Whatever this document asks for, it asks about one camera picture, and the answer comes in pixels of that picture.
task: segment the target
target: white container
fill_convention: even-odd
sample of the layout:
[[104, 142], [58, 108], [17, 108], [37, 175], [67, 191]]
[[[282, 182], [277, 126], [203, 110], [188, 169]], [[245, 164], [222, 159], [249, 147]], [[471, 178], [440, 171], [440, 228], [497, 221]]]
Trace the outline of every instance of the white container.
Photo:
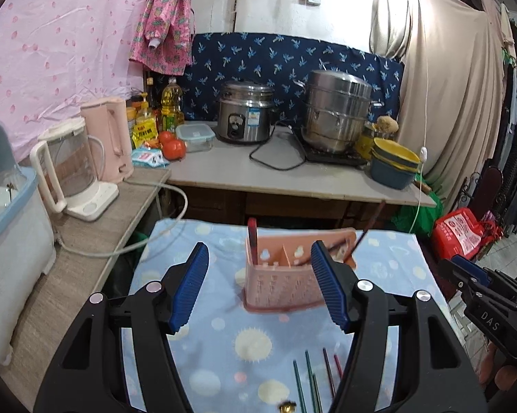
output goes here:
[[12, 201], [0, 212], [0, 365], [10, 362], [10, 340], [23, 306], [41, 273], [55, 259], [54, 234], [36, 173], [20, 168]]
[[208, 151], [213, 147], [214, 132], [207, 124], [181, 124], [176, 136], [186, 143], [186, 152]]

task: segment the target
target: pink patterned jacket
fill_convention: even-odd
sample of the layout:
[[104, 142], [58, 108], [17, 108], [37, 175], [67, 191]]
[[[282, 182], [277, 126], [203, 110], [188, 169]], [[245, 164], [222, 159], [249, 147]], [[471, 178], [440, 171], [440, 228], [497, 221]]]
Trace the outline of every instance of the pink patterned jacket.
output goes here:
[[130, 60], [158, 73], [181, 76], [191, 64], [191, 0], [147, 0]]

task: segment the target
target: pink utensil holder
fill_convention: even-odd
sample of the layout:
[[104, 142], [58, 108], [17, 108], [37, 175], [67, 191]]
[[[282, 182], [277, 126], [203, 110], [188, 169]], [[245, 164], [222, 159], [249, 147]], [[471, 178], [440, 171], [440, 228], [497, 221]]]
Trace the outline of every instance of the pink utensil holder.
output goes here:
[[[319, 306], [323, 296], [310, 264], [310, 250], [315, 241], [329, 249], [346, 239], [345, 246], [356, 243], [356, 230], [343, 229], [313, 234], [258, 236], [258, 265], [252, 264], [251, 248], [245, 239], [247, 254], [244, 304], [251, 312], [288, 312]], [[342, 253], [332, 251], [336, 260]], [[356, 268], [350, 256], [346, 263]]]

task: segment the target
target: pink curtain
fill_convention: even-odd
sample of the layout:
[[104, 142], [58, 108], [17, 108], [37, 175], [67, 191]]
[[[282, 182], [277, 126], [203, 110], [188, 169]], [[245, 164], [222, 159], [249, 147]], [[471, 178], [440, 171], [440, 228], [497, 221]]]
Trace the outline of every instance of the pink curtain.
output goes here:
[[0, 9], [0, 122], [15, 158], [80, 103], [141, 89], [128, 53], [146, 0], [6, 0]]
[[495, 148], [503, 97], [501, 41], [485, 12], [459, 0], [420, 0], [412, 19], [398, 141], [420, 150], [426, 108], [424, 173], [449, 209], [463, 179]]

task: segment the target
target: yellow label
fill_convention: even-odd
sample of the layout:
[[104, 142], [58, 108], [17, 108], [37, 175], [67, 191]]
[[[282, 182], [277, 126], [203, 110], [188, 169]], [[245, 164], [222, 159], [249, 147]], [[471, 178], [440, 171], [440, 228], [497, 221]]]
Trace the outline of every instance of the yellow label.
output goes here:
[[140, 147], [144, 141], [150, 141], [157, 138], [157, 126], [153, 118], [146, 119], [140, 124], [134, 126], [132, 131], [132, 140], [136, 148]]

